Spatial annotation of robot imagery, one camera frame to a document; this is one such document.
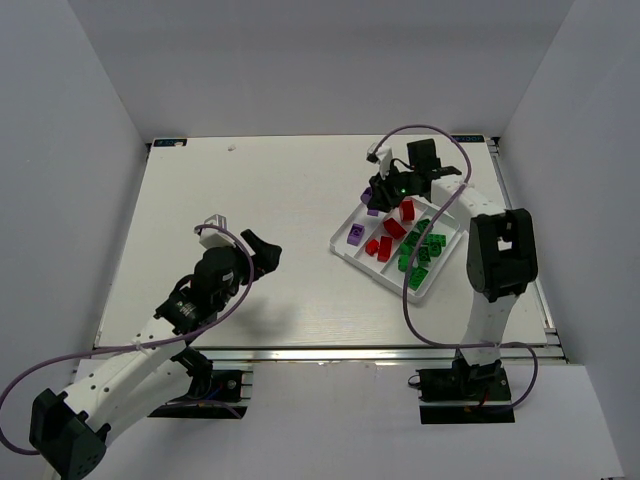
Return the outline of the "red lego brick top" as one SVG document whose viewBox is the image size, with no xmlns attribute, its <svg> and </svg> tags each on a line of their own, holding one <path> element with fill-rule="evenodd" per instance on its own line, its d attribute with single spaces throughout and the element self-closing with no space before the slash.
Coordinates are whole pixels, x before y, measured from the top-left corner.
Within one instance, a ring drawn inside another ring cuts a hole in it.
<svg viewBox="0 0 640 480">
<path fill-rule="evenodd" d="M 393 239 L 401 239 L 407 233 L 405 228 L 394 218 L 384 220 L 383 227 Z"/>
</svg>

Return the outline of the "red and green lego stack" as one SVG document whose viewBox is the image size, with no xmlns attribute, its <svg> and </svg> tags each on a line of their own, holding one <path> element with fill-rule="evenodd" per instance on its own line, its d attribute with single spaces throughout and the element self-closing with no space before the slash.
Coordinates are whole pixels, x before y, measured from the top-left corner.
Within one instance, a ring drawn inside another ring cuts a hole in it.
<svg viewBox="0 0 640 480">
<path fill-rule="evenodd" d="M 377 260 L 379 262 L 386 263 L 392 253 L 393 238 L 388 236 L 381 236 L 379 241 L 379 247 L 377 250 Z"/>
</svg>

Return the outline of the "purple arch lego brick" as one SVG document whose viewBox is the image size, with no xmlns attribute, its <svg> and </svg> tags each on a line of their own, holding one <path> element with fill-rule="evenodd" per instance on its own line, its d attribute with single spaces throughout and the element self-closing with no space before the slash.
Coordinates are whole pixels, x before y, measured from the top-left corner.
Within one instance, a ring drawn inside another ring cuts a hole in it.
<svg viewBox="0 0 640 480">
<path fill-rule="evenodd" d="M 353 223 L 347 235 L 347 244 L 358 246 L 363 238 L 365 227 L 363 225 Z"/>
</svg>

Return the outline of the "small red lego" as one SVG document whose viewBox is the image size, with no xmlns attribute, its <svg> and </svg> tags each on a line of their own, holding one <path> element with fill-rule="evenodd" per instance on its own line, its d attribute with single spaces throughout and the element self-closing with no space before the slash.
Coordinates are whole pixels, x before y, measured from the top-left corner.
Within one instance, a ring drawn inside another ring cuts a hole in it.
<svg viewBox="0 0 640 480">
<path fill-rule="evenodd" d="M 379 241 L 377 239 L 370 240 L 365 246 L 365 252 L 369 256 L 374 256 L 379 250 Z"/>
</svg>

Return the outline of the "green 2x2 lego brick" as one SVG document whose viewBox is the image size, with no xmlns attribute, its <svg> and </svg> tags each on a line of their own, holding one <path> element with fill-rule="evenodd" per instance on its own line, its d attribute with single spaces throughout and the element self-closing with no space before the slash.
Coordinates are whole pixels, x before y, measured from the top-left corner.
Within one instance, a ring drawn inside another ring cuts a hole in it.
<svg viewBox="0 0 640 480">
<path fill-rule="evenodd" d="M 416 259 L 420 265 L 427 265 L 431 261 L 430 247 L 428 245 L 421 245 L 418 248 Z"/>
</svg>

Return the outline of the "green 2x4 lego plate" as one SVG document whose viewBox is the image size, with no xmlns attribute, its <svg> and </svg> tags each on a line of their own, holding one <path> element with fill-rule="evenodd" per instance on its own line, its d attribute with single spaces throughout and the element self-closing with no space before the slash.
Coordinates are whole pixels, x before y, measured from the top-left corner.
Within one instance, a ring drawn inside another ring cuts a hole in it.
<svg viewBox="0 0 640 480">
<path fill-rule="evenodd" d="M 447 237 L 443 234 L 429 233 L 425 240 L 426 245 L 439 245 L 441 249 L 444 249 L 447 245 Z"/>
</svg>

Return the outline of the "small green lego brick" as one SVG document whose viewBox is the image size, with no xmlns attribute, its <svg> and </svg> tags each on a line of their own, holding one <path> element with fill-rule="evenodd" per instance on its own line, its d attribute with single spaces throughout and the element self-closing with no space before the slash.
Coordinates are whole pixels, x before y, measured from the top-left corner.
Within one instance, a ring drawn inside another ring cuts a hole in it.
<svg viewBox="0 0 640 480">
<path fill-rule="evenodd" d="M 408 286 L 411 290 L 417 290 L 420 288 L 424 279 L 422 277 L 411 277 L 409 279 Z"/>
</svg>

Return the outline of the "purple paw print lego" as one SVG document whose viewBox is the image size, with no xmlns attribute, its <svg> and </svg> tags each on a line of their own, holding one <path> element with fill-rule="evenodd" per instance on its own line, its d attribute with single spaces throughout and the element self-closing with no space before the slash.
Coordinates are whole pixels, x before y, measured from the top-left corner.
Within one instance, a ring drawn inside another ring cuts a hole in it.
<svg viewBox="0 0 640 480">
<path fill-rule="evenodd" d="M 361 194 L 360 200 L 364 205 L 368 205 L 372 197 L 372 190 L 370 187 L 367 187 Z"/>
</svg>

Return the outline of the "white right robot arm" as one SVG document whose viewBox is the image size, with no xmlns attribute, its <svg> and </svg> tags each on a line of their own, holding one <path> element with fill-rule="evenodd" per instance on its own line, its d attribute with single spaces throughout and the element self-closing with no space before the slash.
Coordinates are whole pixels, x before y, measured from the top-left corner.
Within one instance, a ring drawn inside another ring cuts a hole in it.
<svg viewBox="0 0 640 480">
<path fill-rule="evenodd" d="M 501 207 L 476 190 L 465 151 L 466 172 L 461 173 L 441 165 L 432 139 L 411 142 L 407 150 L 409 166 L 400 171 L 389 146 L 379 142 L 369 148 L 367 160 L 378 166 L 378 173 L 369 180 L 368 206 L 389 212 L 408 197 L 420 196 L 465 228 L 466 273 L 474 294 L 456 362 L 473 380 L 494 376 L 509 315 L 538 274 L 532 217 L 525 209 Z"/>
</svg>

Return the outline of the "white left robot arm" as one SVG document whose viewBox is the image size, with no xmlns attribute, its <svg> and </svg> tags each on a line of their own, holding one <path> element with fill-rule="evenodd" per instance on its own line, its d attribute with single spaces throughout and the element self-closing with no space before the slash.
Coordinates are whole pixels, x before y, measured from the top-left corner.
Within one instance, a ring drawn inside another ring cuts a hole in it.
<svg viewBox="0 0 640 480">
<path fill-rule="evenodd" d="M 282 249 L 251 230 L 238 238 L 212 226 L 196 232 L 202 258 L 135 335 L 131 350 L 34 400 L 29 441 L 61 478 L 85 478 L 119 435 L 165 404 L 210 401 L 213 365 L 191 344 L 238 292 L 277 269 Z"/>
</svg>

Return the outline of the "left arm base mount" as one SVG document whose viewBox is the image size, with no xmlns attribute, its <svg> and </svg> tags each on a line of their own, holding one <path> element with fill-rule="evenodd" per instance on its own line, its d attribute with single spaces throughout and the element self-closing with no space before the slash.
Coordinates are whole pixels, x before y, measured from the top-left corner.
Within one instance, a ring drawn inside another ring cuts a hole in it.
<svg viewBox="0 0 640 480">
<path fill-rule="evenodd" d="M 219 366 L 191 347 L 176 359 L 187 369 L 189 388 L 156 408 L 149 418 L 240 420 L 245 416 L 253 387 L 249 366 Z"/>
</svg>

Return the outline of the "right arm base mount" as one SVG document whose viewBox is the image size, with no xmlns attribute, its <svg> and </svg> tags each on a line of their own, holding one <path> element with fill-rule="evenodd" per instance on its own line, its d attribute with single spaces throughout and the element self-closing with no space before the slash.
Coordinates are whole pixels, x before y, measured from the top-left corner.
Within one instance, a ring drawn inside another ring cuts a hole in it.
<svg viewBox="0 0 640 480">
<path fill-rule="evenodd" d="M 407 384 L 418 392 L 423 425 L 515 421 L 508 378 L 499 360 L 471 366 L 458 353 L 449 367 L 418 370 Z"/>
</svg>

